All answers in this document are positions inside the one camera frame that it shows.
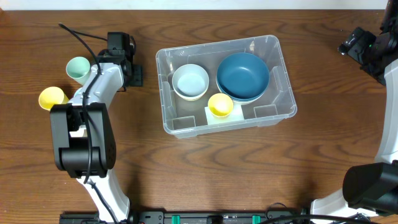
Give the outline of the green cup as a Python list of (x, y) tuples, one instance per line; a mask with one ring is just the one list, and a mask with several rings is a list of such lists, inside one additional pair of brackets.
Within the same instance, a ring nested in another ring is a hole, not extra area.
[(90, 62), (84, 57), (71, 59), (66, 66), (67, 75), (81, 85), (84, 85), (90, 76)]

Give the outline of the light grey bowl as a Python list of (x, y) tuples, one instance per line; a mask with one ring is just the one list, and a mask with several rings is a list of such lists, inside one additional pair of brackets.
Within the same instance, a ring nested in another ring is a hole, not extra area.
[(206, 70), (195, 64), (182, 65), (172, 77), (174, 91), (185, 96), (196, 96), (206, 92), (209, 82), (210, 79)]

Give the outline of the white bowl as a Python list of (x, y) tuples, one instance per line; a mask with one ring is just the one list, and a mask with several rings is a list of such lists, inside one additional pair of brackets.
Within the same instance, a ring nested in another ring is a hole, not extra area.
[(196, 100), (199, 100), (199, 99), (205, 94), (205, 92), (203, 92), (203, 93), (201, 93), (201, 94), (199, 94), (199, 95), (196, 95), (196, 96), (185, 96), (185, 95), (183, 95), (182, 93), (179, 93), (179, 92), (177, 92), (177, 91), (175, 91), (175, 93), (176, 93), (179, 97), (181, 97), (183, 100), (186, 100), (186, 101), (196, 101)]

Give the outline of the yellow cup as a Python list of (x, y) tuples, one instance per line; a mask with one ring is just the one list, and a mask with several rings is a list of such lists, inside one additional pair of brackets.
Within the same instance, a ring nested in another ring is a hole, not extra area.
[(224, 93), (216, 93), (208, 100), (208, 109), (216, 117), (226, 117), (234, 108), (232, 99)]
[(61, 105), (68, 103), (69, 99), (63, 90), (56, 86), (44, 89), (39, 95), (39, 106), (50, 111), (53, 105)]

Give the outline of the clear plastic storage container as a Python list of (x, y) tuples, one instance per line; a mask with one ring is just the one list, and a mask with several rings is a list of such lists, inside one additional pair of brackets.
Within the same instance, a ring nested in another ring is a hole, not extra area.
[[(269, 85), (263, 96), (255, 102), (248, 105), (234, 104), (230, 115), (216, 117), (208, 109), (208, 100), (219, 93), (216, 84), (217, 68), (225, 57), (240, 52), (254, 54), (266, 63), (270, 71)], [(274, 35), (160, 49), (155, 60), (163, 127), (166, 133), (176, 138), (272, 126), (297, 113), (280, 42)], [(175, 71), (186, 64), (201, 66), (210, 79), (206, 93), (196, 101), (183, 100), (172, 86)]]

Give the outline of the dark blue bowl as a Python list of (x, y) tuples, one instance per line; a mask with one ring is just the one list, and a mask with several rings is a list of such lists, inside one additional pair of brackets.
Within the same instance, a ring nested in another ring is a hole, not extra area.
[(270, 71), (259, 57), (249, 53), (235, 53), (224, 58), (216, 72), (216, 84), (228, 94), (249, 99), (266, 91)]
[(239, 103), (251, 103), (251, 102), (253, 102), (253, 101), (258, 100), (258, 99), (259, 99), (260, 97), (262, 97), (263, 94), (265, 93), (265, 92), (262, 92), (260, 95), (255, 96), (254, 98), (241, 99), (241, 98), (237, 98), (237, 97), (234, 97), (234, 96), (228, 94), (228, 93), (227, 93), (226, 91), (224, 91), (220, 86), (217, 86), (217, 87), (218, 87), (218, 89), (219, 89), (219, 91), (220, 91), (221, 93), (224, 93), (225, 95), (228, 95), (233, 101), (239, 102)]

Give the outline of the light blue cup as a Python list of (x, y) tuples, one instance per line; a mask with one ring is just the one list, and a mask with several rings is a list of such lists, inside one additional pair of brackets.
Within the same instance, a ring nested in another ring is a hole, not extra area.
[(77, 91), (74, 93), (73, 97), (77, 97), (80, 94), (81, 91), (82, 91), (82, 87), (77, 89)]

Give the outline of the beige bowl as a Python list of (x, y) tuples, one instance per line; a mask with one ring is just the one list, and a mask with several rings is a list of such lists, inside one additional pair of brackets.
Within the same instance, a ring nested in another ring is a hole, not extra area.
[(237, 104), (237, 105), (248, 105), (248, 104), (250, 104), (250, 103), (255, 102), (255, 100), (252, 100), (252, 101), (235, 101), (235, 100), (233, 100), (233, 102), (234, 102), (235, 104)]

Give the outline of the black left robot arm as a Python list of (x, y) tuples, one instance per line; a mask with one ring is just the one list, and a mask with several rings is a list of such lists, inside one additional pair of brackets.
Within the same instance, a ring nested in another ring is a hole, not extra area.
[(81, 92), (50, 110), (55, 164), (85, 187), (98, 208), (97, 216), (63, 215), (62, 223), (133, 221), (113, 169), (116, 140), (108, 108), (117, 92), (144, 83), (142, 67), (133, 63), (135, 53), (133, 36), (108, 32), (107, 48), (94, 57)]

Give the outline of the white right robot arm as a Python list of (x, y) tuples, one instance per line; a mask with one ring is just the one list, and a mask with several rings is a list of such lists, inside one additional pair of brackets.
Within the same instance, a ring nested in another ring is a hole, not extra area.
[(388, 1), (378, 34), (355, 28), (338, 47), (385, 88), (381, 138), (372, 159), (350, 167), (337, 191), (311, 202), (297, 223), (370, 223), (397, 214), (397, 1)]

